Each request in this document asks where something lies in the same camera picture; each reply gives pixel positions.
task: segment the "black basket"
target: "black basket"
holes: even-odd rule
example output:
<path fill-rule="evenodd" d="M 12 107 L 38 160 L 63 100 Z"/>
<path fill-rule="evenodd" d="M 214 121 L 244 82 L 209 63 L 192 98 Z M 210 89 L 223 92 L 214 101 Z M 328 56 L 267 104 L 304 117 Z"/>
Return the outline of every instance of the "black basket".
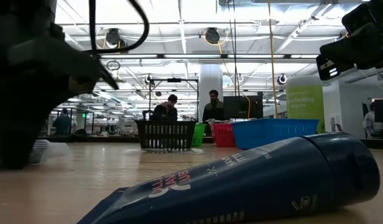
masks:
<path fill-rule="evenodd" d="M 142 149 L 187 151 L 192 147 L 196 121 L 136 121 Z"/>

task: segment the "man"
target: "man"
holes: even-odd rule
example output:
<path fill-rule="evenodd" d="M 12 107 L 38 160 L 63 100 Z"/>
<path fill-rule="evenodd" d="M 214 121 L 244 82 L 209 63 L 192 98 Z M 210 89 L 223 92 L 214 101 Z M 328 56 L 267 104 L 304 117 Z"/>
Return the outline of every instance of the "man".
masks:
<path fill-rule="evenodd" d="M 366 131 L 367 139 L 381 138 L 380 136 L 372 136 L 372 134 L 379 134 L 383 129 L 383 123 L 375 122 L 376 102 L 372 102 L 370 105 L 370 112 L 364 116 L 363 128 Z"/>
<path fill-rule="evenodd" d="M 203 113 L 204 123 L 208 119 L 215 119 L 220 121 L 224 120 L 223 102 L 219 101 L 218 95 L 219 95 L 218 91 L 216 90 L 210 91 L 211 102 L 205 105 L 204 107 L 204 113 Z M 205 133 L 207 136 L 211 135 L 211 128 L 208 125 L 205 128 Z"/>
<path fill-rule="evenodd" d="M 178 97 L 174 94 L 168 97 L 168 101 L 157 105 L 154 108 L 151 121 L 176 121 L 178 119 L 178 111 L 175 108 L 175 104 L 178 101 Z"/>
<path fill-rule="evenodd" d="M 68 134 L 70 130 L 71 120 L 68 116 L 66 108 L 62 109 L 61 115 L 53 122 L 53 127 L 56 128 L 56 134 Z"/>

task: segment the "tube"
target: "tube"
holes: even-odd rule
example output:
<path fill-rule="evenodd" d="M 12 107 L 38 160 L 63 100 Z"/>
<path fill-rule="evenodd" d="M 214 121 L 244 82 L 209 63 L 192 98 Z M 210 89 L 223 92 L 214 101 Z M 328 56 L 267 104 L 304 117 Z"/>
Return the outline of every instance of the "tube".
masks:
<path fill-rule="evenodd" d="M 229 223 L 322 212 L 372 199 L 375 159 L 345 133 L 290 138 L 127 189 L 79 224 Z"/>

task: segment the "desk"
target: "desk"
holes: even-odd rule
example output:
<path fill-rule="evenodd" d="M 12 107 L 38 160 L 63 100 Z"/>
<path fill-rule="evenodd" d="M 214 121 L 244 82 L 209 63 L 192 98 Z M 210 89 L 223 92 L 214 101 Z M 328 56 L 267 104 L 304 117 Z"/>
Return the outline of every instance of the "desk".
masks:
<path fill-rule="evenodd" d="M 118 187 L 206 163 L 237 149 L 203 145 L 204 154 L 149 154 L 139 144 L 71 143 L 69 159 L 25 170 L 0 171 L 0 224 L 74 224 Z M 374 200 L 336 212 L 268 224 L 383 224 L 383 150 L 373 150 L 381 171 Z"/>

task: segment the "red basket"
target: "red basket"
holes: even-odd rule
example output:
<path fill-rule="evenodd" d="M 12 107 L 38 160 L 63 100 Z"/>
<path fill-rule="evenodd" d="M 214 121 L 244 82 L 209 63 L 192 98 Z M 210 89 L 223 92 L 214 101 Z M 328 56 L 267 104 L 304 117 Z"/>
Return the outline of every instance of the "red basket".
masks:
<path fill-rule="evenodd" d="M 231 124 L 213 124 L 211 132 L 216 147 L 236 147 Z"/>

